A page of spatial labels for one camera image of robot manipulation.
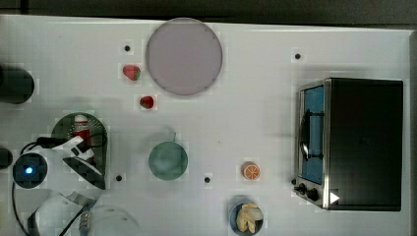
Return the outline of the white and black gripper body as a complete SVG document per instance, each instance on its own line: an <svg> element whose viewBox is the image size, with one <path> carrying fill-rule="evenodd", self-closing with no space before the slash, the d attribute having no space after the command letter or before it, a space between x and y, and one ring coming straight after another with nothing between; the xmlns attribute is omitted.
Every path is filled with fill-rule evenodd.
<svg viewBox="0 0 417 236"><path fill-rule="evenodd" d="M54 147L58 155L71 170L97 189L105 189L104 174L89 163L94 152L88 143L80 136L76 136L66 143Z"/></svg>

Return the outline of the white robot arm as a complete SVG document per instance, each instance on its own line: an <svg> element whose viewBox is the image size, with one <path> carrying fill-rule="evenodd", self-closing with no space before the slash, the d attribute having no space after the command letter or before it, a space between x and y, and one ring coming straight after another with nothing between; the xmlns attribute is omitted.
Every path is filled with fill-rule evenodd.
<svg viewBox="0 0 417 236"><path fill-rule="evenodd" d="M106 181L94 157L94 146L80 136L40 137L24 148L13 165L15 186L50 192L28 217L28 236L139 235L139 223L129 212L99 202Z"/></svg>

